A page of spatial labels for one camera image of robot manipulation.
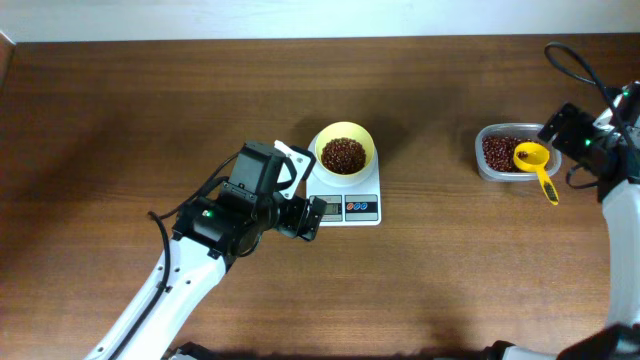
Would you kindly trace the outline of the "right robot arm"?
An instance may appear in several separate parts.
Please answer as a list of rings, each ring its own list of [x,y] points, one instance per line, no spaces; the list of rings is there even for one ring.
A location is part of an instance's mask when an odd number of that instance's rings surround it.
[[[610,304],[605,328],[562,350],[559,359],[639,357],[639,83],[625,86],[616,111],[599,117],[564,104],[538,138],[597,178],[610,240]]]

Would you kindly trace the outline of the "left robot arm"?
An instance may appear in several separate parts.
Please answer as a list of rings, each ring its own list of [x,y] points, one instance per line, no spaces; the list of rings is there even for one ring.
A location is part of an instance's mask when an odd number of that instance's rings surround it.
[[[175,223],[150,212],[163,252],[153,271],[91,359],[159,359],[201,300],[237,259],[251,255],[274,230],[289,238],[315,239],[327,204],[297,195],[316,158],[281,141],[246,142],[228,160],[228,176],[214,172],[171,210]]]

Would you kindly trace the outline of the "yellow plastic measuring scoop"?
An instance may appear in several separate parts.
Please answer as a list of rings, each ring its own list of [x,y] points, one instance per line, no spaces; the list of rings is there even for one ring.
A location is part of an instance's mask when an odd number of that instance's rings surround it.
[[[528,158],[520,160],[518,152],[527,152]],[[559,196],[556,188],[547,174],[546,165],[550,159],[550,152],[543,145],[535,142],[524,142],[515,149],[513,161],[523,172],[533,173],[537,176],[541,189],[547,200],[554,206],[559,204]]]

